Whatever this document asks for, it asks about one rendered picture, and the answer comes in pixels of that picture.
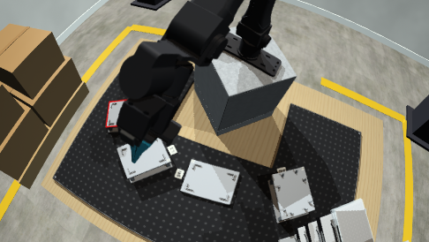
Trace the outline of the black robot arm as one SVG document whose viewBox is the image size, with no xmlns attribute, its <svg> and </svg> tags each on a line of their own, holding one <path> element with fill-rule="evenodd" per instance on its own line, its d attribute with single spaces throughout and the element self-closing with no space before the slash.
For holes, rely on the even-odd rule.
<svg viewBox="0 0 429 242">
<path fill-rule="evenodd" d="M 116 123 L 122 141 L 139 147 L 150 128 L 160 135 L 165 132 L 180 100 L 167 100 L 162 94 L 181 95 L 194 69 L 190 62 L 209 66 L 226 51 L 271 77 L 276 75 L 282 61 L 263 50 L 271 41 L 275 0 L 250 0 L 237 24 L 240 38 L 230 33 L 229 25 L 243 1 L 187 1 L 161 40 L 142 42 L 125 59 L 119 85 L 129 99 Z"/>
</svg>

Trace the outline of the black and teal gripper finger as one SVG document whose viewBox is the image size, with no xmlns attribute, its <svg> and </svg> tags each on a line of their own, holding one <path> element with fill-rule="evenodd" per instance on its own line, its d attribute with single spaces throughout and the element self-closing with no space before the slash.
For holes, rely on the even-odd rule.
<svg viewBox="0 0 429 242">
<path fill-rule="evenodd" d="M 134 147 L 130 146 L 130 148 L 131 148 L 131 151 L 132 151 L 132 163 L 133 163 L 134 156 L 135 156 L 136 151 L 137 151 L 137 147 L 136 146 L 134 146 Z"/>
<path fill-rule="evenodd" d="M 153 143 L 154 143 L 154 142 L 153 142 Z M 152 144 L 148 144 L 147 142 L 145 142 L 145 141 L 143 140 L 143 141 L 141 142 L 140 146 L 139 146 L 139 147 L 137 147 L 137 151 L 136 151 L 136 154 L 135 154 L 135 156 L 134 156 L 133 163 L 136 163 L 136 162 L 139 160 L 139 158 L 140 158 L 141 154 L 142 154 L 142 153 L 144 153 L 148 148 L 150 148 L 150 147 L 153 145 L 153 143 L 152 143 Z"/>
</svg>

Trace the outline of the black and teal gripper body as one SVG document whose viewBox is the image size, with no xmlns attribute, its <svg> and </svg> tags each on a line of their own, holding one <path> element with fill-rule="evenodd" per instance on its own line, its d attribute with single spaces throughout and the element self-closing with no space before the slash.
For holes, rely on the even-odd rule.
<svg viewBox="0 0 429 242">
<path fill-rule="evenodd" d="M 178 100 L 179 96 L 174 97 L 174 96 L 162 94 L 162 98 L 171 100 L 171 101 L 176 101 Z M 173 139 L 177 136 L 177 134 L 179 134 L 181 128 L 182 126 L 179 123 L 171 119 L 168 128 L 165 130 L 165 132 L 162 135 L 150 129 L 146 137 L 144 138 L 144 141 L 147 142 L 148 144 L 152 144 L 156 140 L 156 138 L 159 138 L 160 140 L 163 140 L 164 142 L 167 143 L 166 146 L 170 146 Z"/>
</svg>

